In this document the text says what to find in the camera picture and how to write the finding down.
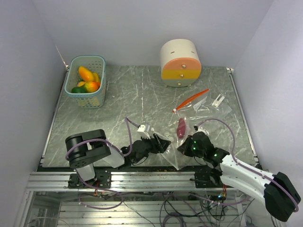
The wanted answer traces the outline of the dark green fake avocado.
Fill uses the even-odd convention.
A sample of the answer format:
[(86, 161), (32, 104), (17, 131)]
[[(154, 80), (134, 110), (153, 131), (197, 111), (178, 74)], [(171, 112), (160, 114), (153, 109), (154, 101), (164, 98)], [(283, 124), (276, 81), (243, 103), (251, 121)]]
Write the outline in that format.
[(83, 87), (73, 87), (71, 89), (71, 93), (73, 93), (73, 94), (83, 94), (83, 93), (87, 93), (87, 91)]

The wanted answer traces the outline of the yellow fake bell pepper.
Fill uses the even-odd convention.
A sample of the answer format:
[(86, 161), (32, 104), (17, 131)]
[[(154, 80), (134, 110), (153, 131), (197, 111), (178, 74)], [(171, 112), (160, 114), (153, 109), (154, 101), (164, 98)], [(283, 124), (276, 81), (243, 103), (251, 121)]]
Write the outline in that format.
[(92, 73), (93, 74), (93, 76), (94, 76), (94, 81), (95, 82), (100, 82), (100, 78), (99, 78), (99, 76), (98, 76), (98, 74), (97, 73)]

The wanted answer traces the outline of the teal plastic basket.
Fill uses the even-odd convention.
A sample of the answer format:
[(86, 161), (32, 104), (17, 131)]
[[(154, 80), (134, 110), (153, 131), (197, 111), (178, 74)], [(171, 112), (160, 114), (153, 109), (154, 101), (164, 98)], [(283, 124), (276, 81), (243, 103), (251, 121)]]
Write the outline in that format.
[(106, 61), (97, 55), (83, 55), (71, 61), (64, 92), (79, 107), (100, 108), (105, 101)]

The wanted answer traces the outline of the small white plastic clip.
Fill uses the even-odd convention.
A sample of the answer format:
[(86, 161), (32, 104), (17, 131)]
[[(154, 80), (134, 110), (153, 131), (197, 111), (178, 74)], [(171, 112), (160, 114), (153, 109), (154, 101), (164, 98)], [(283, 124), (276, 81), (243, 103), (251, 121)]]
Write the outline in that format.
[(219, 94), (217, 98), (212, 102), (212, 106), (214, 108), (218, 108), (218, 106), (222, 103), (222, 101), (225, 99), (225, 96), (222, 94)]

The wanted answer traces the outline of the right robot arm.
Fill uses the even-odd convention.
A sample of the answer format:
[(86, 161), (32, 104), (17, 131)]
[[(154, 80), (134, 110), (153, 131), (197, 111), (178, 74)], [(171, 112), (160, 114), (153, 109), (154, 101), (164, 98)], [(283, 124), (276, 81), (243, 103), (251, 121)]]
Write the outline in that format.
[(287, 175), (266, 172), (232, 157), (228, 151), (216, 148), (202, 131), (189, 135), (178, 151), (206, 162), (212, 170), (208, 178), (212, 186), (225, 184), (244, 192), (279, 221), (287, 222), (298, 211), (301, 197)]

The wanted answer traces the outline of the orange green fake mango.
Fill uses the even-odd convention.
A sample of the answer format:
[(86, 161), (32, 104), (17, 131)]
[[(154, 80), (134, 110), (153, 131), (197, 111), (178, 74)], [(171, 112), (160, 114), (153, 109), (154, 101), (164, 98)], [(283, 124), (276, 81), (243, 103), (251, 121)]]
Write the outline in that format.
[(99, 89), (99, 83), (94, 81), (86, 82), (83, 87), (88, 93), (93, 93)]

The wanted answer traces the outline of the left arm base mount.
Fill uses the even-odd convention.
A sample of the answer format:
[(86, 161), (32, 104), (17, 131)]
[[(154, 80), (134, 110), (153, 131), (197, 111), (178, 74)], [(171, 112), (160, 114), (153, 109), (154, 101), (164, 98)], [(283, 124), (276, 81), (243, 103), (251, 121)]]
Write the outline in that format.
[[(86, 183), (93, 187), (109, 189), (111, 187), (111, 173), (108, 171), (97, 170), (95, 177), (87, 180)], [(78, 173), (76, 170), (74, 170), (74, 172), (70, 174), (67, 188), (88, 189), (90, 187), (88, 187), (80, 180)]]

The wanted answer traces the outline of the clear red-zip bag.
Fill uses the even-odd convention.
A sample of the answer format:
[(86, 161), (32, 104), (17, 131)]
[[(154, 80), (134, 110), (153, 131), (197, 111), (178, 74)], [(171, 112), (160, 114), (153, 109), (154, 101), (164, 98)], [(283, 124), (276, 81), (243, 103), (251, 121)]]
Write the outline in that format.
[(232, 109), (225, 103), (225, 99), (214, 108), (212, 102), (215, 99), (210, 97), (209, 89), (196, 93), (183, 101), (179, 106), (174, 108), (172, 112), (175, 116), (185, 118), (187, 120), (200, 120), (204, 118), (225, 118)]

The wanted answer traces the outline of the polka dot zip bag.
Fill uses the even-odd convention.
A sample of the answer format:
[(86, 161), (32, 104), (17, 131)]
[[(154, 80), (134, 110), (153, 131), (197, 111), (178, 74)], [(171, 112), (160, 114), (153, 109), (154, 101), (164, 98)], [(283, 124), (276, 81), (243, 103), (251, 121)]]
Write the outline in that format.
[[(185, 135), (182, 138), (177, 136), (178, 121), (180, 119), (185, 121)], [(182, 152), (178, 151), (178, 147), (185, 142), (187, 136), (194, 133), (194, 118), (175, 114), (158, 115), (153, 119), (151, 125), (154, 128), (154, 132), (158, 134), (161, 139), (169, 140), (171, 144), (164, 153), (151, 154), (147, 160), (148, 165), (168, 166), (176, 170), (197, 165), (194, 158), (185, 156)]]

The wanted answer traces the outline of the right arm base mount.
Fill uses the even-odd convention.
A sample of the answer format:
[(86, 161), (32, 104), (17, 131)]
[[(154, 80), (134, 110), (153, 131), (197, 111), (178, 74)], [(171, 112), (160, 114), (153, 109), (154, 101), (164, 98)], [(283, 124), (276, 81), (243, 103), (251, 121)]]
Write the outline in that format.
[(195, 183), (196, 188), (223, 188), (222, 171), (219, 167), (194, 166), (194, 172), (189, 180)]

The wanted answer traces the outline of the purple fake fruit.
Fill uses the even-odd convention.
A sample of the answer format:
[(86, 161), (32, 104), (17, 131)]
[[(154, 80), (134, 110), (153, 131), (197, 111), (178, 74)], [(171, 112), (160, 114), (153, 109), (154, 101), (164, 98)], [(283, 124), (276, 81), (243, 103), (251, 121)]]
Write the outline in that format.
[(184, 118), (179, 119), (176, 134), (177, 134), (177, 137), (179, 139), (181, 139), (185, 136), (185, 134), (186, 134), (186, 122), (185, 122)]

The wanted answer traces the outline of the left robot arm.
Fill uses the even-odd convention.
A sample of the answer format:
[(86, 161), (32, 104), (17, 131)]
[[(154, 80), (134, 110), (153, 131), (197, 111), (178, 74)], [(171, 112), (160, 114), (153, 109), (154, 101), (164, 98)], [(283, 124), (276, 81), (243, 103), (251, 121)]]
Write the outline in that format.
[(140, 125), (137, 129), (140, 139), (130, 145), (117, 148), (106, 138), (102, 129), (71, 135), (65, 139), (69, 166), (80, 175), (80, 183), (91, 188), (96, 184), (94, 163), (104, 160), (112, 168), (130, 167), (148, 158), (149, 154), (163, 154), (171, 141), (151, 133), (149, 126)]

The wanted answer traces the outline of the round mini drawer cabinet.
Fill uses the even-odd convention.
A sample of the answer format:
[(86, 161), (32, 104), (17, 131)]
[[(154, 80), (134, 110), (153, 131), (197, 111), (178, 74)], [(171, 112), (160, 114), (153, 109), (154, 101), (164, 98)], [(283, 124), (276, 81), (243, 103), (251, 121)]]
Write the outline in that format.
[(169, 87), (189, 87), (199, 77), (202, 65), (196, 47), (188, 39), (173, 39), (160, 50), (161, 79)]

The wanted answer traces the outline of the yellow orange fake mango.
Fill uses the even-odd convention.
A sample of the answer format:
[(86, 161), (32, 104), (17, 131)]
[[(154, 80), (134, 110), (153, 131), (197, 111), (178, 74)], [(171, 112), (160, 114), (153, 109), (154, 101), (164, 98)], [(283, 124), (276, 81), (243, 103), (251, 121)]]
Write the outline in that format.
[(87, 68), (80, 66), (78, 69), (79, 76), (81, 79), (85, 82), (91, 82), (94, 81), (94, 76), (90, 70)]

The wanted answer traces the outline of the peach coloured fake fruit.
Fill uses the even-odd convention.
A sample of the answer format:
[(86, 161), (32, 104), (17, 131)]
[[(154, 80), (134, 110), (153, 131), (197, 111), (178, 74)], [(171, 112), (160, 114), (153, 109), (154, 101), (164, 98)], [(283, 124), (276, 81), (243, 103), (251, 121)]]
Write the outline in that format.
[(85, 84), (86, 82), (85, 81), (80, 81), (78, 84), (77, 84), (77, 87), (81, 87)]

